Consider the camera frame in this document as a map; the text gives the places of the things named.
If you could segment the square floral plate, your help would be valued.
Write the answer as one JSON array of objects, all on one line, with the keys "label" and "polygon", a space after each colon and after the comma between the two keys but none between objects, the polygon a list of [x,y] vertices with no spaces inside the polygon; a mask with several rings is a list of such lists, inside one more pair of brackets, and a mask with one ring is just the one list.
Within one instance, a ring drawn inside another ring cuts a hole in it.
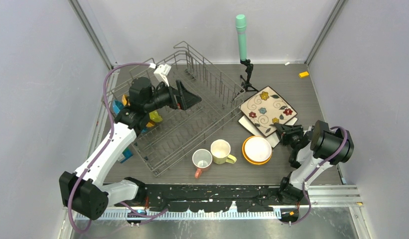
[{"label": "square floral plate", "polygon": [[240,110],[265,137],[276,131],[275,123],[286,124],[297,116],[297,111],[270,86],[249,97]]}]

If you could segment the green polka dot plate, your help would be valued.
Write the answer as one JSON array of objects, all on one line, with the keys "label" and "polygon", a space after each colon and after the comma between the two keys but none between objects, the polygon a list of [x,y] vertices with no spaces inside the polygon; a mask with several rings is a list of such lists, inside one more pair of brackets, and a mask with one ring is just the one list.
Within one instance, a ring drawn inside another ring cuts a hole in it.
[{"label": "green polka dot plate", "polygon": [[163,121],[162,116],[158,113],[158,111],[153,111],[149,113],[149,118],[151,121],[159,123]]}]

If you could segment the orange polka dot plate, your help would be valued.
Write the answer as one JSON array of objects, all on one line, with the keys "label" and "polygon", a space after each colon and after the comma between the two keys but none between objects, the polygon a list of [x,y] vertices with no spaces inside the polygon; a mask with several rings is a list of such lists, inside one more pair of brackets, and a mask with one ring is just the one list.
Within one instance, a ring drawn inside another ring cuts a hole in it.
[{"label": "orange polka dot plate", "polygon": [[149,113],[145,113],[142,110],[136,110],[131,106],[127,95],[123,95],[122,104],[123,108],[118,113],[118,122],[126,124],[131,129],[138,130],[154,127],[156,125],[156,121],[150,119]]}]

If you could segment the blue polka dot plate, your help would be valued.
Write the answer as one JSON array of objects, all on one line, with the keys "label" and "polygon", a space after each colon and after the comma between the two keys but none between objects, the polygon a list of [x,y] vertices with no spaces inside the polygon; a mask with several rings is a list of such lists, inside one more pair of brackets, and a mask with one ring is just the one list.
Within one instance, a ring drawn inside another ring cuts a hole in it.
[{"label": "blue polka dot plate", "polygon": [[119,112],[124,108],[124,105],[122,102],[118,101],[118,100],[114,100],[112,102],[112,109],[113,112],[115,113],[115,115],[118,115]]}]

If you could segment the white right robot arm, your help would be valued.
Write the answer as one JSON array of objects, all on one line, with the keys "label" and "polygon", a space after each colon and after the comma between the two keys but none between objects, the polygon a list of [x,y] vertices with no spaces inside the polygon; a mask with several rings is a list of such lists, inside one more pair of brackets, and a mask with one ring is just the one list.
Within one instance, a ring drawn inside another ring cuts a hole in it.
[{"label": "white right robot arm", "polygon": [[294,168],[280,182],[277,198],[282,204],[299,203],[308,196],[309,186],[322,172],[347,162],[353,154],[351,134],[343,127],[330,127],[321,120],[308,130],[301,125],[274,126],[280,144],[292,149],[288,162]]}]

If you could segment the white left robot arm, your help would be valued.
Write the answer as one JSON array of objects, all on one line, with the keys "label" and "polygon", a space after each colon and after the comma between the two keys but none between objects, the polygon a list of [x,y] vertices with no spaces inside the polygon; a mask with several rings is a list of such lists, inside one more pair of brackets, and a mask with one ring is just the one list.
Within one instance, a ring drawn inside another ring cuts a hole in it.
[{"label": "white left robot arm", "polygon": [[92,155],[73,173],[65,171],[59,178],[64,206],[91,220],[98,219],[108,206],[126,201],[140,206],[145,202],[143,182],[126,177],[119,183],[105,185],[104,179],[122,152],[150,122],[149,113],[163,107],[185,111],[202,99],[187,90],[180,80],[175,87],[165,82],[155,87],[149,78],[140,77],[132,81],[128,100]]}]

